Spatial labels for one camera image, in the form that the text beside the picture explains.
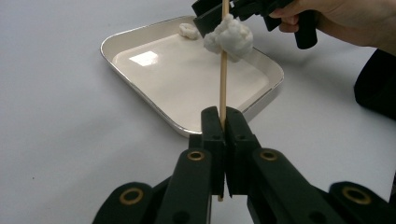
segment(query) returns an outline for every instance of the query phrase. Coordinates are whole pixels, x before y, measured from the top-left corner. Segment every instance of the finger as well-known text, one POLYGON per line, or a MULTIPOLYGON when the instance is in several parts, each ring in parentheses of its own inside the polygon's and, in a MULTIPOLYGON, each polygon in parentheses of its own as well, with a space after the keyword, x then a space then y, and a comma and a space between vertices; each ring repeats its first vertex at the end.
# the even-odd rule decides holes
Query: finger
POLYGON ((285 22, 280 23, 279 30, 284 33, 296 33, 299 30, 299 25, 290 25, 285 22))
POLYGON ((284 17, 282 18, 282 21, 289 24, 289 25, 295 25, 298 23, 299 20, 299 16, 298 15, 294 15, 291 17, 284 17))

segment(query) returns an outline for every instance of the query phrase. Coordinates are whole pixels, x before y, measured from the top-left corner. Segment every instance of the metal tray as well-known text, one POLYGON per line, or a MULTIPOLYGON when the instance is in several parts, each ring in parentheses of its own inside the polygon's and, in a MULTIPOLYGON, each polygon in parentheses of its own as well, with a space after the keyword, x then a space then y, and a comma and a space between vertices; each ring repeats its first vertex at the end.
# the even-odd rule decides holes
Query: metal tray
MULTIPOLYGON (((178 133, 201 133, 201 111, 219 106, 220 56, 203 39, 178 34, 194 17, 162 21, 108 37, 101 46, 110 66, 178 133)), ((227 106, 253 119, 277 95, 283 70, 254 49, 228 62, 227 106)))

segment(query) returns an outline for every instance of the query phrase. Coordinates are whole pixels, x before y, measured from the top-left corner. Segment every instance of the wooden skewer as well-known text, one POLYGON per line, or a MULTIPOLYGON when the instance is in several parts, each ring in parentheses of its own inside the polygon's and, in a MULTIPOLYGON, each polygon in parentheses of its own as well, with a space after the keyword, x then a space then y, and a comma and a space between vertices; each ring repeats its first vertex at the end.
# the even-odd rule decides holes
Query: wooden skewer
MULTIPOLYGON (((222 18, 230 11, 230 0, 222 1, 222 18)), ((226 118, 226 97, 227 96, 227 52, 221 51, 221 62, 220 62, 220 103, 219 103, 219 118, 221 128, 224 130, 225 118, 226 118)))

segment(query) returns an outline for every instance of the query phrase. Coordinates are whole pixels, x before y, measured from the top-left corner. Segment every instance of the clamp jaw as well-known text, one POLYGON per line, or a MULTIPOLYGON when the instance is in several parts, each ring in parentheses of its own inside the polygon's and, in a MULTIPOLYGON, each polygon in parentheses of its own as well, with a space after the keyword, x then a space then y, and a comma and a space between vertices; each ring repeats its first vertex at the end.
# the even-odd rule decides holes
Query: clamp jaw
MULTIPOLYGON (((241 21, 247 20, 252 15, 260 15, 264 18, 268 31, 274 30, 281 19, 273 19, 268 15, 278 7, 285 7, 292 0, 232 0, 233 7, 230 6, 230 14, 239 17, 241 21)), ((194 23, 201 36, 215 30, 221 23, 222 0, 198 0, 192 5, 196 14, 194 23)), ((295 38, 299 49, 309 49, 318 42, 314 11, 307 10, 300 13, 299 31, 295 38)))
POLYGON ((202 112, 202 134, 190 137, 172 176, 152 188, 129 183, 115 189, 93 224, 207 224, 213 195, 247 195, 255 224, 396 223, 396 208, 369 189, 311 186, 279 151, 262 148, 243 114, 227 107, 225 131, 218 110, 202 112))

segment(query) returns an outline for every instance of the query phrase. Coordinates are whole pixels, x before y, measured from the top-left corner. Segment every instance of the foam blob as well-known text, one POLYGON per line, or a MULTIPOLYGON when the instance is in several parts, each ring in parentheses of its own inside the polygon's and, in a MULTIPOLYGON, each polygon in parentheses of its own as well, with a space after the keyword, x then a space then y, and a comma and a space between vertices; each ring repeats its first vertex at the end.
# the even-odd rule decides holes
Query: foam blob
POLYGON ((178 33, 181 36, 187 37, 188 39, 197 39, 198 38, 198 29, 189 24, 189 23, 181 23, 178 26, 179 30, 178 33))
POLYGON ((205 35, 204 47, 217 54, 223 49, 232 62, 238 62, 253 49, 253 34, 246 25, 228 14, 212 33, 205 35))

